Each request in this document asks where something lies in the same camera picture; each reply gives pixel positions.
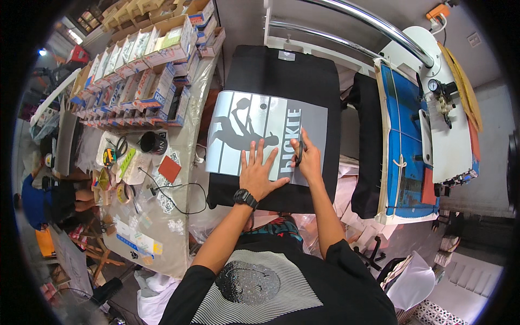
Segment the black mug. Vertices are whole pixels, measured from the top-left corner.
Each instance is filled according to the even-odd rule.
[[[144,153],[162,155],[168,148],[168,140],[155,132],[148,131],[142,135],[139,146]]]

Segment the chrome pipe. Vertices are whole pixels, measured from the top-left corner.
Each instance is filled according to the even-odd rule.
[[[300,26],[300,25],[290,24],[290,23],[287,23],[287,22],[277,21],[277,20],[272,20],[272,19],[269,21],[269,26],[270,27],[275,27],[275,28],[288,29],[288,30],[291,30],[291,31],[304,32],[304,33],[307,33],[307,34],[323,37],[323,38],[325,38],[327,40],[339,43],[341,45],[345,45],[347,47],[350,47],[351,49],[354,49],[354,50],[356,50],[358,52],[361,52],[361,53],[363,53],[363,54],[365,54],[365,55],[367,55],[367,56],[369,56],[371,58],[382,58],[382,56],[380,56],[379,54],[374,53],[374,52],[372,52],[372,51],[362,47],[359,44],[353,43],[351,41],[344,40],[343,38],[338,37],[336,35],[332,35],[332,34],[329,34],[329,33],[326,33],[326,32],[322,32],[322,31],[319,31],[319,30],[315,30],[315,29],[312,29],[312,28],[307,28],[307,27],[303,27],[303,26]]]
[[[390,24],[386,20],[366,11],[365,9],[358,7],[355,4],[344,0],[300,0],[307,3],[312,3],[321,7],[328,8],[340,12],[342,14],[356,18],[357,20],[364,22],[368,26],[374,27],[382,34],[390,38],[392,41],[397,42],[399,45],[404,47],[408,52],[412,53],[418,58],[427,68],[433,67],[434,60],[429,56],[423,48],[421,48],[416,42],[409,39],[394,25]]]

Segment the striped print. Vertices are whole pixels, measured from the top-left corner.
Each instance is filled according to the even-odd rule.
[[[237,250],[233,252],[228,263],[232,261],[261,264],[272,269],[280,279],[278,293],[260,305],[249,306],[226,300],[222,297],[217,285],[213,283],[191,323],[204,325],[259,324],[293,311],[323,306],[300,269],[284,254]]]

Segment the green ruler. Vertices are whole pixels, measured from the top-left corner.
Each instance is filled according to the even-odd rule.
[[[132,158],[134,156],[135,156],[135,149],[134,148],[130,148],[130,151],[126,155],[125,160],[123,160],[123,162],[121,163],[121,167],[120,167],[121,168],[121,174],[119,175],[120,178],[123,178],[123,176],[125,175],[125,172],[128,169],[128,165],[130,165],[130,160],[132,160]]]

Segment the electrical outlet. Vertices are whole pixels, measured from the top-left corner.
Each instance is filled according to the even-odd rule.
[[[480,36],[477,34],[477,32],[468,36],[467,41],[470,43],[471,47],[475,47],[478,44],[482,43],[482,41],[480,40]]]

